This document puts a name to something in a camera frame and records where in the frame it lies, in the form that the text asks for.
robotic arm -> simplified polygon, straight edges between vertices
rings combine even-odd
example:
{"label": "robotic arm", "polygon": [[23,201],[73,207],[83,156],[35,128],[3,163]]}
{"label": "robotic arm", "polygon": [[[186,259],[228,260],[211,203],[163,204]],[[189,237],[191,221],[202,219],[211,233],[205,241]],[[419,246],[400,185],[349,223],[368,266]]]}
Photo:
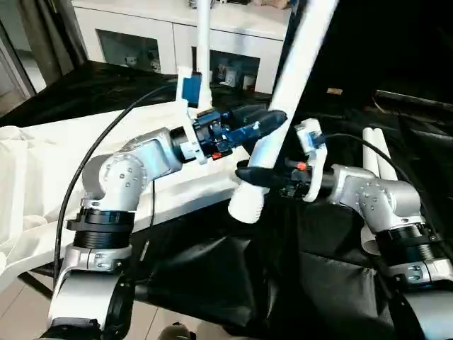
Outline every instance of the robotic arm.
{"label": "robotic arm", "polygon": [[260,167],[238,168],[237,176],[284,197],[311,202],[323,196],[355,210],[376,236],[381,274],[394,292],[396,330],[405,339],[453,338],[453,265],[441,236],[420,213],[417,190],[362,168],[334,164],[333,172],[323,172],[327,149],[319,122],[308,119],[295,129],[307,163],[287,160],[290,173],[284,176]]}
{"label": "robotic arm", "polygon": [[[281,111],[257,106],[220,113],[210,109],[193,120],[203,157],[214,160],[286,121]],[[86,194],[66,249],[41,339],[123,339],[130,325],[134,283],[128,275],[129,236],[143,190],[172,174],[195,152],[181,127],[161,128],[130,140],[121,150],[93,158],[82,174]]]}

floor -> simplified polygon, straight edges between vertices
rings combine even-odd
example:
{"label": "floor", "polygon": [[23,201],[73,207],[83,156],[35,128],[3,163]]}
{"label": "floor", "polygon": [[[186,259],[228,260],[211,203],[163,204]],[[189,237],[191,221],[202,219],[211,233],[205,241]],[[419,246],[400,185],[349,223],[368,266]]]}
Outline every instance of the floor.
{"label": "floor", "polygon": [[[50,287],[51,278],[33,274]],[[50,301],[32,288],[16,280],[0,294],[0,340],[33,340],[46,329]],[[184,324],[197,334],[197,340],[240,340],[214,324],[136,302],[127,340],[157,340],[162,329],[174,322]]]}

white cabinet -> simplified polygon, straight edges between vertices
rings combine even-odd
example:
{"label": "white cabinet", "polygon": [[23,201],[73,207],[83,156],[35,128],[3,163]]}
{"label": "white cabinet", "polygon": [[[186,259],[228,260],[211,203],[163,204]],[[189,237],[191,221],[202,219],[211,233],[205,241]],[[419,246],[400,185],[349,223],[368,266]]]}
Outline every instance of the white cabinet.
{"label": "white cabinet", "polygon": [[[73,0],[88,58],[164,74],[193,67],[197,11],[187,0]],[[290,12],[270,6],[218,4],[211,10],[211,70],[270,94]]]}
{"label": "white cabinet", "polygon": [[87,8],[74,10],[90,60],[176,73],[172,23]]}
{"label": "white cabinet", "polygon": [[[192,67],[197,28],[173,25],[176,64]],[[256,77],[255,91],[272,93],[283,41],[211,30],[211,70],[216,77],[219,63],[237,66],[237,71]]]}

black tablecloth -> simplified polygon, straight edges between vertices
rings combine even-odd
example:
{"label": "black tablecloth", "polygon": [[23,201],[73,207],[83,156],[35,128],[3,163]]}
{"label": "black tablecloth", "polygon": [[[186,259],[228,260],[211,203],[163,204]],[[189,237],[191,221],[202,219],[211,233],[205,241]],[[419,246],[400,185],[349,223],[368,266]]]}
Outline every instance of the black tablecloth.
{"label": "black tablecloth", "polygon": [[[88,63],[0,119],[0,126],[119,110],[172,77]],[[168,91],[144,104],[173,99]],[[269,96],[218,86],[213,99],[216,106],[233,108]],[[293,123],[307,117],[318,118],[327,133],[382,128],[392,158],[420,192],[428,221],[452,239],[451,120],[320,104],[309,112],[299,108]],[[280,156],[285,155],[300,155],[291,133]],[[328,143],[328,164],[333,163],[362,166],[362,146]],[[255,225],[235,221],[227,202],[218,203],[132,236],[134,259],[149,240],[137,274],[148,287],[141,299],[240,334],[388,339],[394,336],[388,301],[374,262],[361,250],[362,226],[352,210],[322,200],[295,203],[271,193]]]}

white pole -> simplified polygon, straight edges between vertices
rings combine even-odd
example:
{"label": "white pole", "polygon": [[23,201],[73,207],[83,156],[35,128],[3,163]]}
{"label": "white pole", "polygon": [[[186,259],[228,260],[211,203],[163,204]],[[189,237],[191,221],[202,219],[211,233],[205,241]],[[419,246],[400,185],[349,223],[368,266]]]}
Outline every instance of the white pole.
{"label": "white pole", "polygon": [[[288,119],[276,131],[256,143],[248,166],[274,167],[337,3],[338,0],[307,2],[269,107],[270,110],[286,112]],[[267,191],[267,188],[242,182],[231,198],[228,207],[230,215],[245,223],[257,222]]]}
{"label": "white pole", "polygon": [[[366,127],[362,132],[363,139],[376,146],[374,141],[374,131]],[[363,146],[363,169],[370,170],[376,177],[379,177],[379,165],[377,163],[377,154],[369,147]]]}
{"label": "white pole", "polygon": [[197,0],[197,13],[197,70],[202,74],[198,108],[203,111],[212,107],[212,96],[210,89],[211,0]]}
{"label": "white pole", "polygon": [[[386,156],[390,157],[389,148],[385,142],[384,133],[381,129],[374,129],[374,142],[375,145],[383,152]],[[390,181],[397,181],[398,176],[392,165],[390,165],[385,159],[377,156],[377,163],[379,165],[379,173],[382,179],[388,179]]]}

